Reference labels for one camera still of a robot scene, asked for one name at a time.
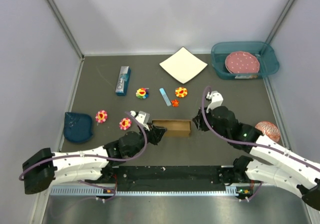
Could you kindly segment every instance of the blue ruler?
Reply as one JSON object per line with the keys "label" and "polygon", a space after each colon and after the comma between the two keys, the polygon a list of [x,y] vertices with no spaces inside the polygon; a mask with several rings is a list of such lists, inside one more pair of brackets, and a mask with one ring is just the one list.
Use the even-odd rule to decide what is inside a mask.
{"label": "blue ruler", "polygon": [[168,107],[171,106],[171,102],[170,102],[170,100],[169,100],[169,98],[168,98],[168,95],[167,95],[165,89],[160,88],[159,90],[160,90],[160,93],[161,93],[161,95],[162,95],[162,97],[163,97],[166,105],[167,105]]}

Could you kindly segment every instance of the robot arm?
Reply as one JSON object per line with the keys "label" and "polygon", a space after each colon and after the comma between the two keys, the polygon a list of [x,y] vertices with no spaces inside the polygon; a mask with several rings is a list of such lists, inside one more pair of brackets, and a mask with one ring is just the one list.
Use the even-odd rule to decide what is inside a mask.
{"label": "robot arm", "polygon": [[[252,156],[261,158],[272,165],[266,165],[247,156],[241,156],[230,170],[221,173],[221,180],[247,182],[249,180],[269,183],[294,193],[309,206],[320,210],[320,164],[307,160],[256,129],[254,126],[238,122],[235,114],[221,106],[223,97],[213,91],[206,95],[211,103],[206,107],[205,118],[213,131],[231,146]],[[208,131],[201,108],[193,119],[198,130]]]}
{"label": "robot arm", "polygon": [[[143,126],[147,142],[157,145],[167,129],[150,124],[150,115],[146,112],[131,111],[130,114]],[[24,174],[24,192],[35,194],[52,185],[79,180],[106,183],[113,176],[112,167],[125,163],[127,157],[135,156],[144,146],[142,132],[129,131],[118,140],[90,150],[62,153],[44,148],[22,165],[26,171],[43,160],[51,159]]]}

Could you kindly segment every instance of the blue rectangular box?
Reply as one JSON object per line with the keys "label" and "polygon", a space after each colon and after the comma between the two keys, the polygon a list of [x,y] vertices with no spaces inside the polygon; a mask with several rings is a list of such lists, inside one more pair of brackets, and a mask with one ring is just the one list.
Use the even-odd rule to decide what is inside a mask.
{"label": "blue rectangular box", "polygon": [[[255,56],[260,63],[258,73],[230,73],[225,65],[227,56],[233,52],[248,52]],[[221,79],[261,79],[275,74],[280,67],[274,49],[262,41],[232,41],[220,42],[211,50],[212,66]]]}
{"label": "blue rectangular box", "polygon": [[115,87],[115,94],[117,96],[127,95],[131,69],[129,66],[121,66],[119,78]]}

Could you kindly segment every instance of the dark gray table surface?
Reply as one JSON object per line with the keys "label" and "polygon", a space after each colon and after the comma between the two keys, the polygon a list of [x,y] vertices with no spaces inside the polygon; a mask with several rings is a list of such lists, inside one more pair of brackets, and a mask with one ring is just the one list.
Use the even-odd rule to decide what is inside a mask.
{"label": "dark gray table surface", "polygon": [[[93,138],[83,144],[64,141],[62,152],[74,152],[97,148],[117,140],[125,131],[119,122],[125,111],[145,111],[150,119],[189,119],[198,112],[206,86],[222,94],[223,104],[243,123],[256,125],[260,121],[276,123],[263,80],[222,80],[212,65],[210,55],[196,55],[208,66],[194,79],[181,84],[159,65],[169,55],[90,56],[84,60],[73,112],[95,117],[99,110],[106,110],[108,119],[97,125],[94,121]],[[116,96],[115,88],[121,66],[130,66],[131,77],[126,96]],[[179,107],[167,106],[159,89],[164,88],[171,100],[176,99],[175,89],[186,87],[188,95],[179,99]],[[149,98],[136,97],[139,88],[149,88]],[[190,137],[164,137],[158,146],[149,144],[138,159],[127,166],[200,166],[232,165],[244,152],[231,147],[210,131],[197,131],[191,125]]]}

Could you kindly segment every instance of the orange flower toy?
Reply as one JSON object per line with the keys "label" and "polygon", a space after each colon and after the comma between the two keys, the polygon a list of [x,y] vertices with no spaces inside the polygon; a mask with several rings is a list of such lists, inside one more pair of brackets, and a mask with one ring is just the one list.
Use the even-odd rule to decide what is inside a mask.
{"label": "orange flower toy", "polygon": [[172,106],[173,106],[174,108],[176,108],[176,107],[179,106],[179,101],[178,101],[178,100],[172,100],[171,103],[172,103]]}
{"label": "orange flower toy", "polygon": [[188,95],[187,88],[179,87],[179,88],[175,89],[175,95],[176,95],[178,98],[184,98],[185,96]]}

